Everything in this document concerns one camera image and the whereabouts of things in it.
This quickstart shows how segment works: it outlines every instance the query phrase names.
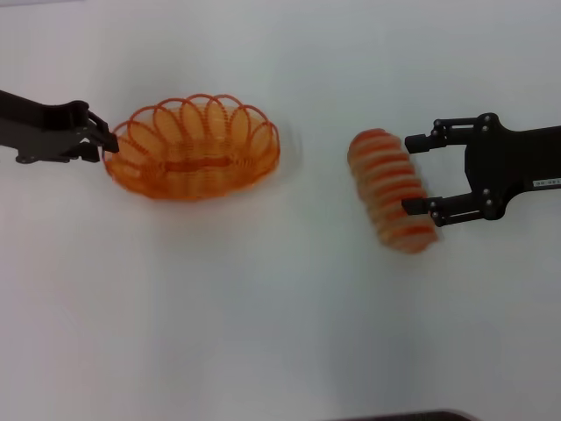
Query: orange wire basket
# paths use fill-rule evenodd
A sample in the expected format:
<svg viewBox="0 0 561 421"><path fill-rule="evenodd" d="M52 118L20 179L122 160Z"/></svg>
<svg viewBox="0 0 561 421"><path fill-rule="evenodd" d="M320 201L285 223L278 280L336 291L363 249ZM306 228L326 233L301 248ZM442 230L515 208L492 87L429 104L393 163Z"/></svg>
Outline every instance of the orange wire basket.
<svg viewBox="0 0 561 421"><path fill-rule="evenodd" d="M119 125L120 152L104 156L113 180L153 199L200 200L246 189L278 166L279 132L233 96L171 98Z"/></svg>

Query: robotic arm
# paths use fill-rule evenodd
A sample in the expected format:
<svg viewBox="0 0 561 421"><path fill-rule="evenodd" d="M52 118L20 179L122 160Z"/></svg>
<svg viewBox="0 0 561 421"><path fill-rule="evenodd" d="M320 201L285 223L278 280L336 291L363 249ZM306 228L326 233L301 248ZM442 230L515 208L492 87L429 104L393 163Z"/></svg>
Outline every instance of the robotic arm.
<svg viewBox="0 0 561 421"><path fill-rule="evenodd" d="M0 146L18 150L16 161L100 160L98 148L118 152L117 137L87 103L43 105L0 91Z"/></svg>
<svg viewBox="0 0 561 421"><path fill-rule="evenodd" d="M527 132L506 129L495 114L437 120L430 136L409 136L409 153L465 145L465 175L471 193L401 202L409 215L430 213L436 226L500 219L513 197L561 189L561 126Z"/></svg>

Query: motion-blurred object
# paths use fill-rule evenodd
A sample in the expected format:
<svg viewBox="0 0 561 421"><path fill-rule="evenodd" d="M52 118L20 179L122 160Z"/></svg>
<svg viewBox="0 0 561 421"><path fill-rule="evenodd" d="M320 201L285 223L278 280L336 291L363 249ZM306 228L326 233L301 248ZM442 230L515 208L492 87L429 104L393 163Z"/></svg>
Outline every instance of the motion-blurred object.
<svg viewBox="0 0 561 421"><path fill-rule="evenodd" d="M111 177L153 199L200 200L246 189L279 163L279 132L233 96L193 95L145 107L119 125Z"/></svg>
<svg viewBox="0 0 561 421"><path fill-rule="evenodd" d="M362 132L352 141L347 159L359 196L384 245L420 253L437 241L428 213L410 217L401 206L403 199L427 194L397 137L382 129Z"/></svg>

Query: white background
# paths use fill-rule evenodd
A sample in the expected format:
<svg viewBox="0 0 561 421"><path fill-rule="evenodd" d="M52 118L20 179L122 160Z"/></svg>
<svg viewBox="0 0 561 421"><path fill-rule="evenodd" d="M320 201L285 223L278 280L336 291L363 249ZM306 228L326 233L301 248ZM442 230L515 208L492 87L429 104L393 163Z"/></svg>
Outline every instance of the white background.
<svg viewBox="0 0 561 421"><path fill-rule="evenodd" d="M112 125L231 93L283 133L280 172L208 203L151 203L103 166L0 159L0 419L306 421L561 409L561 193L379 246L346 149L498 113L561 124L555 0L89 0L0 10L0 89ZM461 147L415 157L467 192Z"/></svg>
<svg viewBox="0 0 561 421"><path fill-rule="evenodd" d="M36 3L60 3L60 2L71 2L71 1L73 0L0 0L0 6L36 4Z"/></svg>

